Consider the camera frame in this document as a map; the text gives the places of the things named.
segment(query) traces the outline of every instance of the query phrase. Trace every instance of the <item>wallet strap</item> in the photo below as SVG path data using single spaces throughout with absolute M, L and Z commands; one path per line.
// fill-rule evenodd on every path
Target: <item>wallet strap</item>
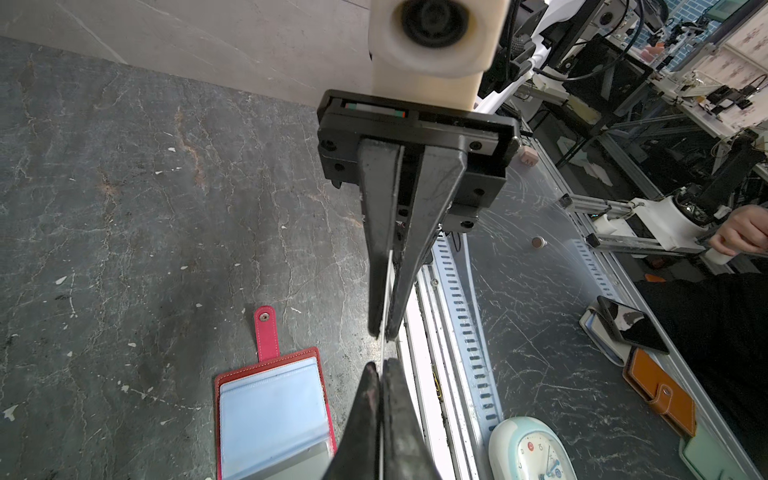
M 277 321 L 275 309 L 269 305 L 260 306 L 253 315 L 256 324 L 256 348 L 259 363 L 276 359 L 280 356 L 280 344 L 277 342 Z
M 672 405 L 672 387 L 659 383 L 656 396 L 648 400 L 648 405 L 659 415 L 666 415 Z

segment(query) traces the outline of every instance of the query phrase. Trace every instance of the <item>perforated metal rail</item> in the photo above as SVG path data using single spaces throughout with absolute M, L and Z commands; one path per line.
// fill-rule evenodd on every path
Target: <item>perforated metal rail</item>
M 432 255 L 435 258 L 435 266 L 448 303 L 462 365 L 472 395 L 472 403 L 475 406 L 483 447 L 487 449 L 491 432 L 503 419 L 503 415 L 491 363 L 485 349 L 482 324 L 480 319 L 475 318 L 475 314 L 469 307 L 458 278 L 451 247 L 443 233 L 432 247 Z
M 589 246 L 581 240 L 573 240 L 573 243 L 579 258 L 581 258 L 581 261 L 584 262 L 589 269 L 589 273 L 600 286 L 600 289 L 602 290 L 601 295 L 610 298 L 611 300 L 621 302 L 622 299 L 616 294 L 616 289 L 608 280 L 607 276 L 598 265 L 598 262 L 594 259 L 592 250 L 590 250 Z

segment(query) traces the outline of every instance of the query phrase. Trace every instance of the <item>person's arm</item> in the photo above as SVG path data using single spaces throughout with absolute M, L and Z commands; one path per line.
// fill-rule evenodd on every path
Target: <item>person's arm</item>
M 731 212 L 712 238 L 712 248 L 724 255 L 739 252 L 765 253 L 768 251 L 768 209 L 757 205 L 744 205 Z

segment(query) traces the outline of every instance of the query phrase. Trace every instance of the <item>brown leather wallet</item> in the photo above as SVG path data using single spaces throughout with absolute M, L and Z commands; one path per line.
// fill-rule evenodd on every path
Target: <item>brown leather wallet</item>
M 678 435 L 696 435 L 696 403 L 644 350 L 632 349 L 624 379 Z

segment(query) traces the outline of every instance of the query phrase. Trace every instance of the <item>clock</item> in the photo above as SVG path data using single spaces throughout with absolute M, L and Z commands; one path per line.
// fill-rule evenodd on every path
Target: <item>clock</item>
M 558 436 L 532 417 L 499 423 L 491 434 L 488 459 L 494 480 L 576 480 Z

